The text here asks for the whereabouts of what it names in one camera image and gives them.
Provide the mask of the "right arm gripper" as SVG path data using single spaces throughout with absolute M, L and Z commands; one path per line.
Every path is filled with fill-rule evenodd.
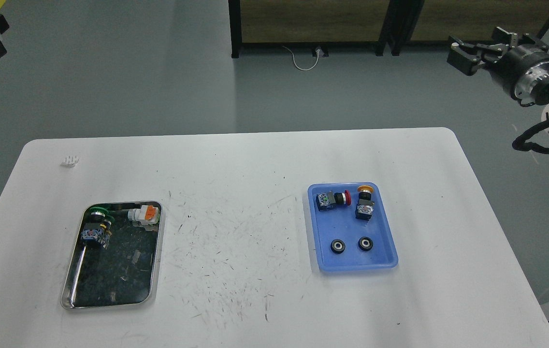
M 491 39 L 506 48 L 491 64 L 491 78 L 515 101 L 533 101 L 533 88 L 549 78 L 549 46 L 530 33 L 518 34 L 495 27 Z M 497 57 L 497 49 L 486 44 L 470 44 L 448 37 L 447 63 L 472 76 Z

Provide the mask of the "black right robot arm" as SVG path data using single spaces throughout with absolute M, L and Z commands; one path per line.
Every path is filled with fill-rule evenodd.
M 532 34 L 502 27 L 493 29 L 491 39 L 486 44 L 449 37 L 447 62 L 467 76 L 487 70 L 521 107 L 543 106 L 540 122 L 516 137 L 512 148 L 549 155 L 549 46 Z

